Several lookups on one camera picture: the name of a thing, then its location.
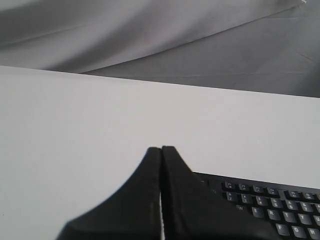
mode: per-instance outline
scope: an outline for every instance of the black plastic object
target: black plastic object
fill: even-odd
[[[174,147],[162,148],[162,218],[167,240],[279,240],[271,224],[214,195]]]
[[[147,150],[139,167],[109,199],[68,222],[58,240],[160,240],[161,150]]]

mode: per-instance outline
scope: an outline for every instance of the black keyboard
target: black keyboard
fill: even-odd
[[[196,174],[213,194],[271,222],[281,238],[320,240],[320,189]]]

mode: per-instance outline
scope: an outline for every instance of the gray cloth backdrop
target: gray cloth backdrop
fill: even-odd
[[[319,97],[320,0],[304,2],[2,0],[0,65]]]

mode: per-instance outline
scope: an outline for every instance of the keyboard key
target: keyboard key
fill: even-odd
[[[299,200],[300,199],[300,193],[297,191],[288,191],[288,196],[289,199],[293,200]]]
[[[318,229],[308,228],[308,232],[312,240],[320,240],[320,232]]]
[[[300,202],[300,205],[301,205],[302,210],[307,213],[312,213],[314,211],[312,206],[308,202]]]
[[[278,231],[278,234],[280,236],[290,237],[290,232],[289,232],[289,229],[286,225],[277,223],[275,226],[276,226],[276,230]]]
[[[249,185],[247,184],[239,184],[239,189],[240,191],[243,191],[243,192],[249,192],[250,191],[250,187]]]
[[[301,226],[292,226],[293,234],[297,239],[306,239],[307,235]]]
[[[303,198],[306,200],[310,200],[310,201],[315,200],[315,197],[311,193],[304,192],[302,193],[302,195],[303,195]]]
[[[259,206],[268,206],[268,201],[264,196],[256,196],[255,199]]]
[[[320,204],[315,204],[314,206],[315,206],[316,210],[318,211],[318,213],[320,213]]]
[[[253,204],[252,197],[249,194],[241,194],[241,199],[244,204]]]
[[[276,209],[282,209],[284,206],[282,205],[282,201],[278,198],[271,198],[272,206]]]
[[[252,213],[253,213],[253,216],[255,216],[256,218],[259,218],[259,219],[265,218],[264,211],[259,207],[252,207]]]
[[[306,214],[298,214],[298,217],[300,219],[300,222],[304,225],[312,225],[311,219],[308,215]]]
[[[296,223],[296,222],[297,222],[296,217],[295,217],[295,215],[294,215],[292,212],[286,212],[286,211],[284,211],[284,212],[283,212],[283,216],[284,216],[284,220],[285,220],[287,223]]]
[[[295,201],[285,200],[285,203],[286,203],[286,207],[288,209],[293,210],[293,211],[297,211],[298,210],[298,205],[296,204]]]
[[[246,207],[246,206],[236,205],[235,207],[236,207],[237,209],[241,210],[241,211],[247,210],[247,207]]]
[[[320,227],[320,216],[313,216],[315,223]]]
[[[279,215],[277,210],[268,209],[266,212],[268,213],[269,218],[271,220],[274,220],[274,221],[280,221],[281,220],[280,215]]]
[[[263,194],[264,193],[264,187],[262,186],[253,186],[253,191],[255,194]]]
[[[228,181],[224,183],[224,187],[229,190],[236,190],[236,185]]]
[[[267,187],[267,192],[273,198],[278,198],[279,197],[279,192],[275,188]]]
[[[226,199],[230,202],[233,202],[233,203],[237,203],[238,202],[238,196],[236,193],[234,192],[226,192]]]

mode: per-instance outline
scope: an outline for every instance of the white table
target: white table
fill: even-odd
[[[192,170],[320,188],[320,99],[0,67],[0,234],[52,240],[147,147]]]

